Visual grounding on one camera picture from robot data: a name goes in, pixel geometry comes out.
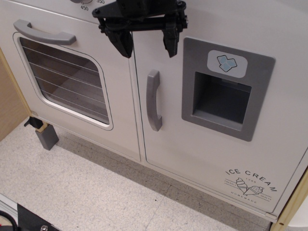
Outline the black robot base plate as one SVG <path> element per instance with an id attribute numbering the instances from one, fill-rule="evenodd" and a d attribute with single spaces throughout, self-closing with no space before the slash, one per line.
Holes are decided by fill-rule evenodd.
<path id="1" fill-rule="evenodd" d="M 57 227 L 42 219 L 20 204 L 17 204 L 18 227 L 20 231 L 59 231 Z"/>

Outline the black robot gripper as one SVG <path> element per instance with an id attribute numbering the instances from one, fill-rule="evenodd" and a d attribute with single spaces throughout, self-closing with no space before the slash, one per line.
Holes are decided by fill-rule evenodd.
<path id="1" fill-rule="evenodd" d="M 92 11 L 99 29 L 108 36 L 120 54 L 130 58 L 131 31 L 162 30 L 169 57 L 177 55 L 180 32 L 188 27 L 182 0 L 117 0 Z"/>

